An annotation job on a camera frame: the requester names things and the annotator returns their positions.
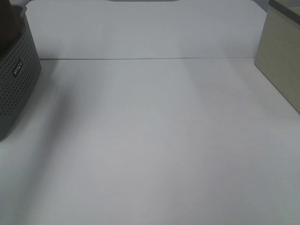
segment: white tabletop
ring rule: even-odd
[[[1,225],[298,224],[300,116],[247,58],[257,48],[259,15],[265,16],[255,3],[227,1],[244,13],[220,6],[221,1],[180,0],[169,11],[167,3],[161,3],[164,10],[145,3],[151,9],[147,14],[142,3],[130,3],[132,8],[120,3],[123,11],[116,2],[52,2],[28,5],[42,57],[209,59],[42,61],[28,104],[0,143]],[[84,13],[64,12],[68,5]],[[107,20],[98,21],[96,33],[105,27],[99,43],[107,45],[76,36],[79,29],[69,23],[70,17],[85,23],[101,18],[97,5],[105,6],[111,19],[118,11],[127,18],[111,28]],[[236,18],[219,21],[219,35],[210,42],[207,32],[216,28],[213,9]],[[144,29],[139,35],[150,40],[143,15],[149,24],[151,12],[160,10],[178,22],[180,15],[185,21],[197,19],[194,25],[204,32],[181,39],[181,53],[175,37],[170,45],[166,39],[151,45],[131,39],[125,24],[133,29],[129,21],[136,23],[137,33]],[[209,14],[212,21],[200,19]],[[163,12],[153,18],[158,21],[159,15]],[[42,21],[53,22],[44,34]],[[232,23],[247,29],[228,30]],[[150,26],[153,35],[180,34],[160,26]],[[51,29],[56,35],[48,36]],[[122,45],[120,34],[127,35],[127,43]],[[129,51],[135,41],[136,51]]]

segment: dark gray plastic bin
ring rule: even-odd
[[[14,5],[22,32],[0,58],[0,140],[26,105],[41,71],[38,53],[25,15],[26,7]]]

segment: cardboard box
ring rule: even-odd
[[[269,4],[255,65],[300,113],[300,1]]]

